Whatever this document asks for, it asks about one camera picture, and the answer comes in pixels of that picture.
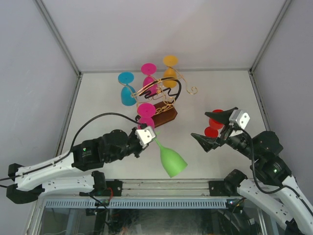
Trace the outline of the pink plastic wine glass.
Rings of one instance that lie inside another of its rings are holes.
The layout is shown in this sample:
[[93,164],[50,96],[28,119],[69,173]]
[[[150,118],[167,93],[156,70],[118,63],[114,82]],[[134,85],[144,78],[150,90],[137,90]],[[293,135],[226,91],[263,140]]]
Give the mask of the pink plastic wine glass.
[[138,120],[139,123],[151,126],[153,129],[155,128],[155,123],[152,119],[156,113],[156,108],[154,105],[151,103],[142,103],[137,108],[137,113],[140,116]]
[[[146,78],[143,80],[143,87],[148,86],[152,82],[155,81],[155,79],[152,77],[152,75],[156,72],[157,67],[153,63],[146,63],[142,65],[141,72],[146,75]],[[154,84],[150,88],[147,89],[151,92],[151,94],[155,94],[157,92],[157,85]]]

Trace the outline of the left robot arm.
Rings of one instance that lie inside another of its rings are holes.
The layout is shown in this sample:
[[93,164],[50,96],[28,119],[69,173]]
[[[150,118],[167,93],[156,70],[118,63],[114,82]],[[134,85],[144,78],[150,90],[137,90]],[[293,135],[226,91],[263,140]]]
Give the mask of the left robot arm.
[[11,164],[8,176],[14,183],[6,188],[6,197],[15,204],[26,204],[53,194],[107,195],[100,169],[129,155],[138,158],[156,136],[151,126],[133,128],[130,134],[115,129],[51,160],[31,166]]

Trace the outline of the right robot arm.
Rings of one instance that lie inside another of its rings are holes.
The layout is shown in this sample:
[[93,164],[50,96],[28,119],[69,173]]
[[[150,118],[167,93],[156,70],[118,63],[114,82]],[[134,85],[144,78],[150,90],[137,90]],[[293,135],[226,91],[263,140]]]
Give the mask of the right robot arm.
[[273,217],[287,235],[313,233],[313,206],[298,186],[290,168],[280,158],[283,146],[273,131],[251,137],[245,130],[250,116],[237,107],[205,115],[223,124],[218,137],[191,133],[205,152],[228,145],[251,161],[252,179],[238,169],[222,181],[227,196],[239,195]]

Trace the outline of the green plastic wine glass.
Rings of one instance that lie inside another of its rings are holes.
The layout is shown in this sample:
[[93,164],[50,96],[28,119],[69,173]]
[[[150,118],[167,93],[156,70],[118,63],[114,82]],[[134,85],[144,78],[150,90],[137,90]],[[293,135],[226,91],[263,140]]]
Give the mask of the green plastic wine glass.
[[183,159],[183,157],[178,152],[171,148],[163,146],[159,142],[157,137],[154,138],[154,141],[156,142],[160,149],[161,164],[170,178],[179,175],[182,171],[184,171],[187,168],[188,163]]

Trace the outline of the gold wire wine glass rack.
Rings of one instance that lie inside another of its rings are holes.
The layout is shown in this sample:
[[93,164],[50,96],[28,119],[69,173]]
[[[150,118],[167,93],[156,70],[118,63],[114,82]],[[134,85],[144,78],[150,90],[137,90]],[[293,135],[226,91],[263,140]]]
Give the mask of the gold wire wine glass rack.
[[[185,89],[189,94],[194,95],[198,92],[198,88],[195,86],[188,88],[187,81],[183,75],[177,69],[173,69],[177,74],[177,80],[172,77],[161,77],[156,79],[153,74],[152,77],[155,79],[155,81],[148,86],[142,87],[140,90],[135,91],[135,93],[132,95],[132,97],[136,99],[136,108],[138,108],[142,103],[151,103],[155,106],[156,113],[152,117],[155,123],[155,127],[164,125],[176,118],[178,113],[174,107],[174,104],[178,100],[182,91],[181,81],[185,82]],[[177,82],[177,85],[174,88],[166,88],[162,83],[165,80],[174,80]],[[154,84],[157,85],[157,90],[155,94],[151,94],[151,92],[147,89]],[[140,116],[137,113],[135,120],[138,122],[139,118]]]

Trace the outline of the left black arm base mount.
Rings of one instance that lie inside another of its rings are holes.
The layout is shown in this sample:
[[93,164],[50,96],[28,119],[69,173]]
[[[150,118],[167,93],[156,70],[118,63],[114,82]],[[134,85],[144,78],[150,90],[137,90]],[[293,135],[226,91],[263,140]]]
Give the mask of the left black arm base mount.
[[105,196],[121,196],[123,182],[120,180],[109,180],[106,181],[107,189],[104,192]]

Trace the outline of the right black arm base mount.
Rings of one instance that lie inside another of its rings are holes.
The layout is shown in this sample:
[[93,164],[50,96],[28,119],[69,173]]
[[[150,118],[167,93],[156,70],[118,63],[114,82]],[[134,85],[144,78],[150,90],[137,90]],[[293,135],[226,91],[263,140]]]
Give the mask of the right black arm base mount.
[[209,194],[213,197],[228,196],[223,180],[213,180],[208,182]]

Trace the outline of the blue plastic wine glass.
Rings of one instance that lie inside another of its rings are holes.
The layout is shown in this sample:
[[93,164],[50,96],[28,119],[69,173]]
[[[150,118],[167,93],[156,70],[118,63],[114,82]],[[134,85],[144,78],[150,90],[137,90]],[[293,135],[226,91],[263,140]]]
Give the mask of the blue plastic wine glass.
[[118,76],[118,82],[123,85],[121,90],[121,102],[125,106],[133,106],[136,104],[136,99],[132,97],[135,90],[130,83],[133,82],[134,75],[131,72],[122,72]]

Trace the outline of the red plastic wine glass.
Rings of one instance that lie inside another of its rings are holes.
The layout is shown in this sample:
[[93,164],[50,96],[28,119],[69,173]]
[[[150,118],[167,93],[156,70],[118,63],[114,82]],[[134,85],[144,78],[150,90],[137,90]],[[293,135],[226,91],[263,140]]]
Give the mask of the red plastic wine glass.
[[224,127],[222,123],[215,121],[212,118],[209,118],[209,126],[204,130],[206,137],[216,138],[219,135],[219,131]]

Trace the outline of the orange plastic wine glass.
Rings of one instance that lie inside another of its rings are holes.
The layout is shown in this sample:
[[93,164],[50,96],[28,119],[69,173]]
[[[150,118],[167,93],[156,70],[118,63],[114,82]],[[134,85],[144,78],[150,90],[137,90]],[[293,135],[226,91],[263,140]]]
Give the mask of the orange plastic wine glass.
[[[167,55],[163,58],[163,63],[167,67],[163,77],[172,77],[177,80],[177,74],[173,69],[173,66],[178,63],[178,58],[174,55]],[[177,85],[177,82],[174,80],[165,80],[162,83],[166,88],[174,88]]]

